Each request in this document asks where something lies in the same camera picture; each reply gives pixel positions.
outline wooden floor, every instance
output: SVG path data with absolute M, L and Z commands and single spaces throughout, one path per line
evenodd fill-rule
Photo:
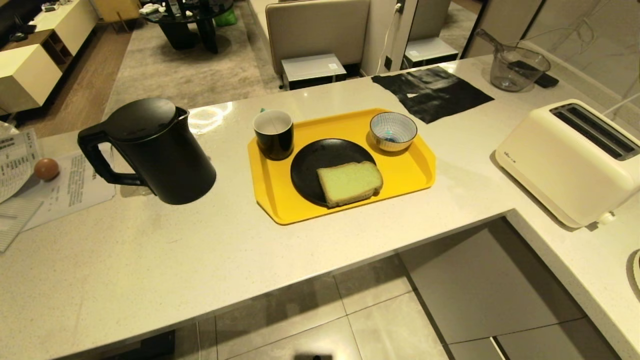
M 482 8 L 482 2 L 480 0 L 452 0 L 452 1 L 476 15 L 480 12 L 480 9 Z
M 96 25 L 45 105 L 16 114 L 19 129 L 43 138 L 100 122 L 130 39 L 124 29 Z

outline kettle lid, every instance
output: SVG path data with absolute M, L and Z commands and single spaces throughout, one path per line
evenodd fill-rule
M 140 99 L 114 111 L 102 125 L 115 140 L 135 142 L 162 133 L 177 118 L 177 107 L 167 99 Z

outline speckled countertop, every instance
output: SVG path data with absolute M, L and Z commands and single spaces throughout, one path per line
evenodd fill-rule
M 260 108 L 295 121 L 387 108 L 407 113 L 370 79 L 349 80 L 193 109 L 190 123 L 218 180 L 200 200 L 171 206 L 121 195 L 22 233 L 0 255 L 0 359 L 44 359 L 140 338 L 282 286 L 391 254 L 506 215 L 623 359 L 640 359 L 640 302 L 627 261 L 640 248 L 640 197 L 595 231 L 569 231 L 491 161 L 527 113 L 576 98 L 560 83 L 511 94 L 493 88 L 490 58 L 445 68 L 495 101 L 425 125 L 438 158 L 421 192 L 298 224 L 276 225 L 253 198 L 246 145 Z M 42 140 L 46 155 L 77 149 L 76 134 Z M 121 158 L 116 168 L 126 167 Z

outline blue and white bowl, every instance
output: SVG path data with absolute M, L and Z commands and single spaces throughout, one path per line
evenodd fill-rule
M 418 134 L 413 120 L 400 113 L 380 113 L 369 124 L 371 138 L 384 151 L 404 150 Z

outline toaster knob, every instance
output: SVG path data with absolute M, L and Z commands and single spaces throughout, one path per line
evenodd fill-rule
M 611 212 L 608 212 L 608 213 L 602 214 L 602 216 L 598 219 L 598 223 L 602 225 L 607 225 L 615 219 L 616 219 L 616 216 L 613 215 Z

